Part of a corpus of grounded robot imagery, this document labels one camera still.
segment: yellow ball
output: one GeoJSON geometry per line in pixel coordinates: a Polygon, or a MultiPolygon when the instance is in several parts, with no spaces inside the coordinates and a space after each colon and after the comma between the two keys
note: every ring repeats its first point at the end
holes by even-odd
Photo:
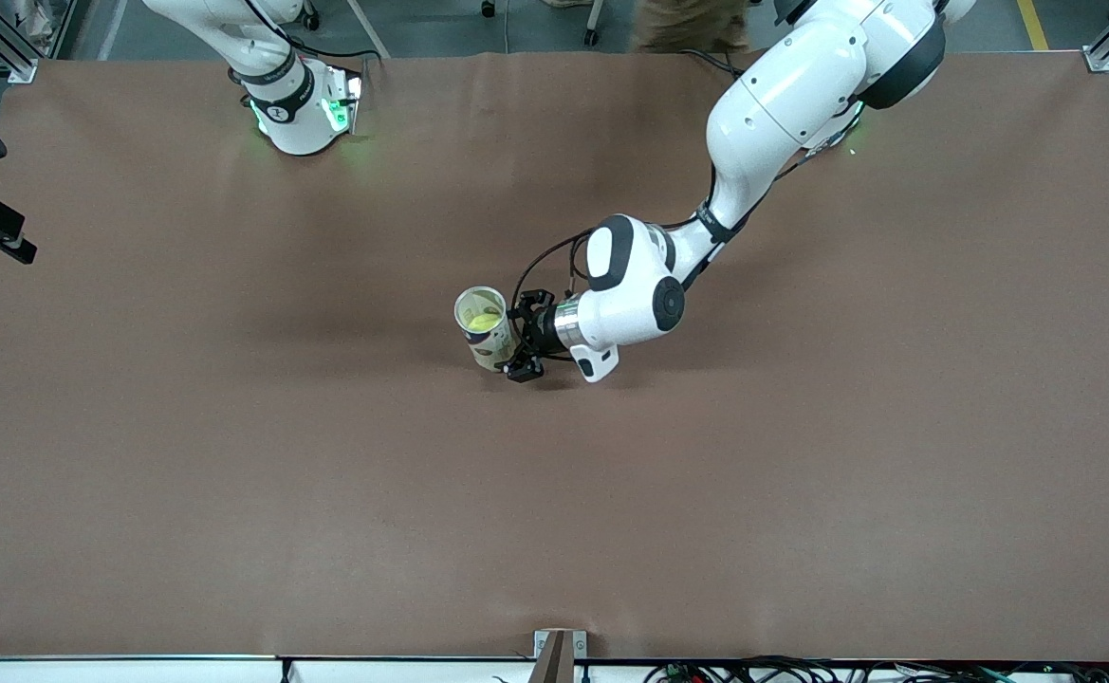
{"type": "Polygon", "coordinates": [[[499,325],[499,319],[502,319],[499,314],[479,314],[466,327],[470,332],[489,332],[495,328],[495,325],[499,325]]]}

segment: person's leg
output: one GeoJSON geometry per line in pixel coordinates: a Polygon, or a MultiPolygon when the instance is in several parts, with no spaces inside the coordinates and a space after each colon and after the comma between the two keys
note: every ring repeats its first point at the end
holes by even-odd
{"type": "Polygon", "coordinates": [[[731,52],[733,54],[752,51],[749,43],[749,0],[731,0],[729,3],[719,4],[731,8],[732,20],[728,22],[722,33],[719,34],[719,39],[714,40],[711,52],[731,52]]]}
{"type": "Polygon", "coordinates": [[[745,0],[638,0],[633,6],[631,50],[710,51],[723,35],[732,44],[736,38],[732,23],[740,21],[739,31],[744,31],[744,8],[745,0]]]}

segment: yellow floor line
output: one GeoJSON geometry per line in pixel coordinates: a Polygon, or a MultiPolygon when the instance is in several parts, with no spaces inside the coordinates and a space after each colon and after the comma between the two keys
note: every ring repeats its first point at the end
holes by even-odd
{"type": "Polygon", "coordinates": [[[1047,50],[1047,37],[1044,35],[1044,24],[1039,23],[1039,12],[1035,11],[1035,2],[1018,0],[1018,11],[1021,12],[1021,22],[1027,26],[1031,50],[1047,50]]]}

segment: wire bundle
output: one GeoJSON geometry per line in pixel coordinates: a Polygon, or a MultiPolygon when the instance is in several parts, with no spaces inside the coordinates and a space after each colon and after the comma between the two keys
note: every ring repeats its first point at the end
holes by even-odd
{"type": "MultiPolygon", "coordinates": [[[[557,243],[557,245],[553,245],[549,249],[546,249],[545,252],[541,252],[541,254],[538,254],[537,258],[532,259],[532,263],[528,264],[528,267],[525,268],[525,272],[520,273],[520,279],[518,279],[516,282],[516,289],[512,289],[512,292],[511,292],[511,308],[512,308],[512,310],[515,310],[516,307],[520,304],[520,289],[525,286],[525,279],[527,279],[528,274],[531,273],[532,269],[537,267],[537,264],[540,264],[542,261],[545,261],[547,258],[547,256],[549,256],[550,254],[553,254],[553,252],[558,252],[563,246],[568,246],[568,245],[571,246],[571,252],[570,252],[570,261],[571,261],[571,264],[570,264],[571,285],[567,289],[567,297],[570,299],[571,295],[574,294],[574,277],[576,277],[576,275],[579,275],[580,277],[583,277],[583,278],[588,277],[588,276],[583,275],[583,273],[580,272],[580,268],[578,266],[576,266],[576,264],[574,264],[574,255],[576,255],[576,253],[578,253],[580,251],[580,246],[583,245],[583,243],[586,241],[588,241],[589,234],[592,234],[592,230],[584,230],[584,231],[581,231],[581,233],[572,234],[571,237],[567,237],[566,239],[562,239],[562,242],[557,243]]],[[[515,337],[516,340],[519,340],[520,345],[525,346],[525,350],[527,350],[529,355],[537,356],[538,358],[551,359],[551,361],[573,363],[573,359],[571,359],[570,356],[559,356],[559,355],[551,355],[551,354],[542,354],[540,350],[536,349],[532,345],[529,344],[528,338],[525,338],[522,336],[522,334],[520,334],[520,329],[518,327],[516,327],[516,318],[515,317],[508,316],[508,325],[510,325],[510,327],[511,327],[512,337],[515,337]]]]}
{"type": "Polygon", "coordinates": [[[699,60],[714,67],[714,69],[723,70],[724,72],[732,74],[732,80],[736,81],[741,75],[744,74],[743,69],[736,69],[732,65],[732,53],[723,52],[724,62],[721,62],[718,57],[710,55],[710,53],[702,52],[701,50],[676,50],[679,55],[693,55],[699,60]]]}
{"type": "Polygon", "coordinates": [[[867,683],[875,671],[896,671],[896,683],[1017,683],[1020,672],[1062,673],[1072,683],[1109,683],[1109,666],[1079,666],[1071,662],[1022,662],[1008,671],[990,666],[939,666],[924,662],[843,662],[761,656],[715,664],[710,661],[675,661],[648,672],[644,683],[842,683],[836,669],[848,669],[844,683],[867,683]],[[763,672],[753,677],[753,672],[763,672]]]}

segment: green led light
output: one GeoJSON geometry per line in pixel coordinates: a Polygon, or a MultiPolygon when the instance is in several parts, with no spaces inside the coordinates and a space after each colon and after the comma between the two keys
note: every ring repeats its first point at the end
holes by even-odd
{"type": "Polygon", "coordinates": [[[332,102],[324,96],[323,111],[327,115],[327,121],[330,122],[330,129],[337,132],[347,129],[347,109],[338,103],[338,100],[332,102]]]}
{"type": "Polygon", "coordinates": [[[263,125],[263,114],[260,113],[260,108],[256,108],[254,102],[251,102],[251,111],[254,112],[255,121],[260,122],[260,130],[266,131],[267,126],[263,125]]]}

